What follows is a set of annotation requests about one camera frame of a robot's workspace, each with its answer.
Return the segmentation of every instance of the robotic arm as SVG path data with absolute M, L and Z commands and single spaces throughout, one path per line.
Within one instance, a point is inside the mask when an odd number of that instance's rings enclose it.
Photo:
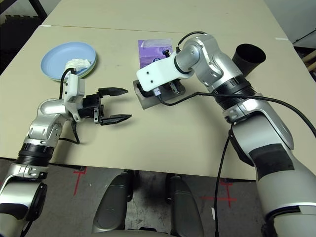
M 194 73 L 211 93 L 261 95 L 208 34 L 187 40 L 182 51 L 140 69 L 137 77 L 145 91 L 161 96 L 159 86 Z M 239 158 L 256 168 L 266 222 L 280 237 L 316 236 L 316 177 L 294 157 L 286 125 L 263 100 L 216 97 L 216 102 L 232 124 L 229 137 Z
M 100 99 L 104 95 L 127 93 L 121 88 L 100 88 L 84 97 L 84 80 L 74 70 L 66 83 L 64 99 L 48 99 L 38 107 L 38 114 L 24 139 L 18 159 L 13 163 L 0 189 L 0 236 L 24 236 L 42 211 L 47 185 L 48 163 L 67 120 L 83 122 L 92 118 L 100 125 L 122 122 L 131 115 L 104 118 Z

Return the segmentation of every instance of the red tape mark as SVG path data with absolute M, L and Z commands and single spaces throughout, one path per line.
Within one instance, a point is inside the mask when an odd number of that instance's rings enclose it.
M 226 186 L 228 206 L 229 208 L 231 208 L 231 196 L 229 194 L 229 186 L 232 186 L 233 183 L 226 183 L 225 181 L 223 181 L 223 179 L 221 179 L 221 185 Z
M 87 167 L 84 168 L 84 170 L 81 170 L 81 171 L 80 170 L 75 170 L 74 171 L 74 174 L 78 174 L 77 181 L 76 181 L 76 184 L 75 184 L 74 196 L 77 194 L 80 177 L 81 177 L 82 174 L 86 174 L 86 172 L 87 172 Z

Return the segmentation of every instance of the plate rim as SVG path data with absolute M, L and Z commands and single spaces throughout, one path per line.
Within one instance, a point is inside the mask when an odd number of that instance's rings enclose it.
M 43 69 L 42 69 L 42 63 L 43 63 L 44 58 L 47 56 L 47 54 L 49 54 L 52 50 L 54 50 L 55 48 L 58 48 L 58 47 L 60 47 L 60 46 L 62 46 L 62 45 L 69 44 L 69 43 L 82 43 L 82 44 L 85 44 L 85 45 L 89 46 L 89 47 L 93 50 L 93 52 L 94 52 L 94 60 L 93 60 L 93 63 L 90 65 L 90 67 L 86 68 L 85 71 L 89 70 L 89 69 L 92 67 L 92 65 L 94 65 L 94 64 L 96 63 L 97 54 L 96 54 L 96 51 L 94 50 L 94 48 L 93 48 L 91 45 L 89 45 L 89 44 L 87 44 L 87 43 L 85 43 L 85 42 L 80 42 L 80 41 L 71 41 L 71 42 L 67 42 L 67 43 L 62 43 L 62 44 L 60 44 L 60 45 L 58 45 L 58 46 L 52 48 L 50 51 L 48 51 L 48 52 L 42 57 L 41 62 L 40 62 L 40 70 L 41 70 L 41 72 L 42 72 L 45 76 L 49 77 L 50 79 L 60 81 L 60 78 L 51 77 L 51 76 L 49 76 L 48 74 L 46 74 L 46 73 L 43 71 Z

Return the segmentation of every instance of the gray floor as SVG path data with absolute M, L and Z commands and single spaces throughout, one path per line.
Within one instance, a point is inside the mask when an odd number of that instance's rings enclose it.
M 0 180 L 2 181 L 10 162 L 0 160 Z M 79 174 L 74 170 L 50 166 L 45 207 L 27 236 L 29 237 L 87 237 L 95 211 L 107 186 L 122 170 L 88 167 L 81 174 L 77 193 L 74 195 Z M 170 232 L 170 206 L 163 199 L 165 174 L 140 172 L 140 188 L 134 192 L 128 203 L 126 228 L 155 228 L 160 232 Z M 183 176 L 195 196 L 206 237 L 214 236 L 213 206 L 215 178 Z M 231 207 L 225 200 L 228 192 Z M 260 237 L 263 223 L 256 184 L 243 182 L 227 185 L 219 189 L 218 213 L 221 237 Z

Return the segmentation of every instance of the white wall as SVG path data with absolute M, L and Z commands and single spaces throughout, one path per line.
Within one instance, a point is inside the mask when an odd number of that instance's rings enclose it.
M 39 0 L 45 9 L 47 14 L 50 14 L 52 10 L 57 6 L 60 0 Z M 0 16 L 0 23 L 5 21 L 5 15 L 25 15 L 25 16 L 37 16 L 32 5 L 28 0 L 17 0 L 12 4 L 3 14 Z
M 316 0 L 265 0 L 265 2 L 292 43 L 316 28 Z

